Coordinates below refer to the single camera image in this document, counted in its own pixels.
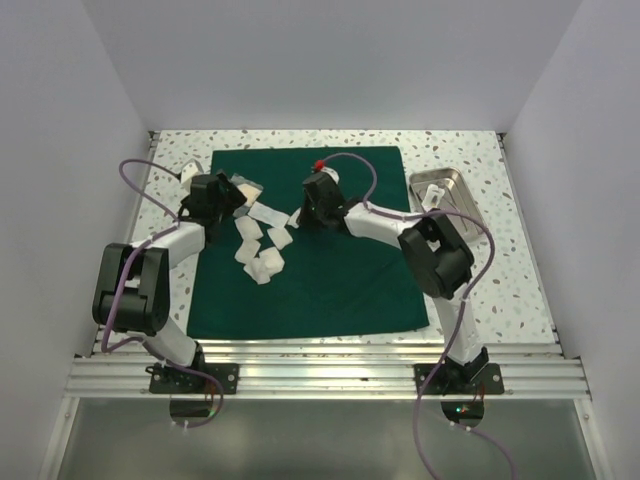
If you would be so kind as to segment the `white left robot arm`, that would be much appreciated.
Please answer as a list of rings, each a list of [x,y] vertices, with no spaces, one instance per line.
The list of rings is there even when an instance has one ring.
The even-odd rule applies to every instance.
[[[92,304],[95,323],[104,327],[102,352],[137,341],[175,365],[172,379],[185,392],[205,386],[208,369],[195,360],[199,344],[170,318],[170,273],[211,245],[218,225],[245,202],[223,171],[199,174],[168,228],[135,244],[105,247]]]

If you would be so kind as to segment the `small white gauze pad top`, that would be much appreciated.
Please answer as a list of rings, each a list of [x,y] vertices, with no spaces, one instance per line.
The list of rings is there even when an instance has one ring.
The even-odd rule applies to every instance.
[[[287,225],[289,227],[297,229],[299,227],[299,217],[300,217],[301,209],[296,209],[293,214],[289,217],[287,221]]]

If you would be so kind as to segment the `clear bag with gloves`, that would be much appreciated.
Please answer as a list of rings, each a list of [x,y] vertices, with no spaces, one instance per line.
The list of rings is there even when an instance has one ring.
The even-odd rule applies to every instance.
[[[234,173],[231,177],[231,183],[234,184],[245,197],[245,203],[238,207],[233,213],[233,216],[235,218],[239,218],[248,213],[250,208],[263,192],[264,188],[262,185],[246,179],[245,177],[236,173]]]

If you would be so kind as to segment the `white gauze pad front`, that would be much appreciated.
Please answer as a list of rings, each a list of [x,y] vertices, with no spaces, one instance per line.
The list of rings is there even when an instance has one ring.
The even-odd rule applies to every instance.
[[[271,275],[264,261],[256,257],[244,265],[243,270],[257,285],[264,285],[270,282]]]

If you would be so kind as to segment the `aluminium rail frame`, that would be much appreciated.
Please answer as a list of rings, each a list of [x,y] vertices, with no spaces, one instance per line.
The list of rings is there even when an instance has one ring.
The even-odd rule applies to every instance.
[[[582,363],[564,354],[492,131],[164,130],[152,158],[175,167],[222,150],[393,146],[405,170],[460,170],[498,247],[475,290],[479,332],[505,393],[485,401],[477,434],[439,401],[420,415],[423,445],[447,479],[603,479]],[[438,358],[437,322],[388,335],[204,343],[237,363],[220,419],[183,430],[148,390],[151,359],[129,344],[77,358],[41,470],[44,479],[423,479],[412,436],[413,367]]]

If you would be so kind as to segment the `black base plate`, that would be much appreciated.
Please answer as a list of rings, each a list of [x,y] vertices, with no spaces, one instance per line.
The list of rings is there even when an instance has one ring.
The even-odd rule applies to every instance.
[[[197,373],[187,373],[160,363],[147,366],[149,392],[164,395],[203,394],[213,385],[216,393],[234,395],[240,378],[236,363],[205,363]]]
[[[496,363],[487,364],[472,380],[465,380],[459,373],[442,365],[423,391],[424,395],[431,396],[502,395],[504,393],[502,373],[500,366]]]

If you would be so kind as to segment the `white gauze pad upper left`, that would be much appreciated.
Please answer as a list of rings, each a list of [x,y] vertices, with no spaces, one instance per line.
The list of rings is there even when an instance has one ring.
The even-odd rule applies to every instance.
[[[244,242],[260,242],[263,232],[256,220],[242,216],[235,220],[236,229]]]

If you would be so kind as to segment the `white gauze pad lower middle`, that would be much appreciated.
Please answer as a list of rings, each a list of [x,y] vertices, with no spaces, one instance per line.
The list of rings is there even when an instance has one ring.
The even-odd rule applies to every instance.
[[[280,273],[284,269],[285,261],[276,247],[270,247],[259,252],[259,258],[264,263],[270,276]]]

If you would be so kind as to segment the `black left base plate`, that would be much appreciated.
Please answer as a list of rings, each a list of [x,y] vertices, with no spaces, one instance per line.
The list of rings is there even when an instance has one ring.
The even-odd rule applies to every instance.
[[[187,373],[160,363],[147,366],[149,392],[164,395],[203,394],[213,385],[216,393],[234,395],[240,378],[236,363],[205,363],[197,373]]]

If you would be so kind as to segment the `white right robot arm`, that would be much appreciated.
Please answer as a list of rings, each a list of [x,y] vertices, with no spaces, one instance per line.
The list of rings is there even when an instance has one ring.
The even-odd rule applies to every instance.
[[[366,200],[347,200],[331,175],[322,171],[303,182],[303,191],[300,225],[340,231],[402,252],[419,289],[436,307],[446,342],[447,384],[461,393],[476,386],[489,356],[471,306],[475,259],[448,213],[433,208],[410,214]]]

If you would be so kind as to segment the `white gauze pad middle left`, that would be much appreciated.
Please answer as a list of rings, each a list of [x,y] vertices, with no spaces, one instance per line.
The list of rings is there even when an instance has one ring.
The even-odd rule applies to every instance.
[[[236,251],[234,259],[241,264],[248,264],[256,257],[260,248],[261,244],[258,240],[244,240]]]

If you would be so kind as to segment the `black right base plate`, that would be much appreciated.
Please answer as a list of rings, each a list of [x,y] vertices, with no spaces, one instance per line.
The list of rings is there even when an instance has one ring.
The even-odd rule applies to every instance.
[[[504,393],[502,373],[500,366],[496,363],[487,364],[472,380],[465,380],[459,373],[442,365],[423,391],[424,395],[431,396],[502,395]]]

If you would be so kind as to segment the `white printed paper packet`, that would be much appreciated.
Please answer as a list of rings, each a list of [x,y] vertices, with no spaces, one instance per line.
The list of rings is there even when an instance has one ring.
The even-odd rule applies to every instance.
[[[274,210],[260,202],[255,202],[247,215],[274,228],[284,228],[290,218],[288,214]]]

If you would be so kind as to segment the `green surgical cloth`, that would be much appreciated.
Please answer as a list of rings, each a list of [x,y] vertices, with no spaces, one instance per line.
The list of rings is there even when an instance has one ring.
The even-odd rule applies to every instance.
[[[372,201],[408,211],[398,147],[218,150],[211,172],[238,174],[264,188],[267,207],[292,214],[303,204],[303,181],[318,160],[352,152],[376,169]],[[359,160],[329,162],[347,199],[364,195],[372,175]],[[423,294],[400,250],[326,229],[293,229],[283,270],[258,285],[234,259],[242,240],[233,220],[214,232],[198,256],[187,323],[201,340],[292,339],[405,332],[428,325]]]

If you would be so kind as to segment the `clear pouch with dark item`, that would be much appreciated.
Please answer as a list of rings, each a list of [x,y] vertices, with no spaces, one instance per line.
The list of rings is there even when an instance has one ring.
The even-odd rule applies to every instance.
[[[446,190],[437,184],[429,184],[424,192],[421,205],[425,211],[438,209],[446,194]]]

